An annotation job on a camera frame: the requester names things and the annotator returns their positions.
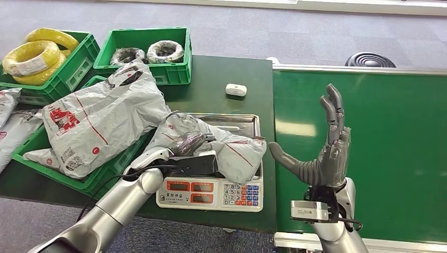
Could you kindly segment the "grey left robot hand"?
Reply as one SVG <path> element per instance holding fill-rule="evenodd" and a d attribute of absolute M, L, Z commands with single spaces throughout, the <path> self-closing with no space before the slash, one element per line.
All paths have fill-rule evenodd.
<path fill-rule="evenodd" d="M 215 140 L 216 137 L 212 133 L 190 131 L 174 139 L 168 145 L 168 149 L 175 157 L 190 157 L 205 142 Z"/>

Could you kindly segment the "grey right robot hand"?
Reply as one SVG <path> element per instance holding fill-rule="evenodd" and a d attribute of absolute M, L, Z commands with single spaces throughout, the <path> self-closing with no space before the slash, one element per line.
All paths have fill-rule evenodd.
<path fill-rule="evenodd" d="M 273 158 L 310 186 L 339 187 L 346 177 L 351 129 L 345 126 L 343 100 L 338 89 L 331 83 L 326 86 L 328 96 L 319 101 L 326 112 L 328 132 L 319 155 L 311 161 L 300 161 L 286 153 L 276 142 L 268 143 Z"/>

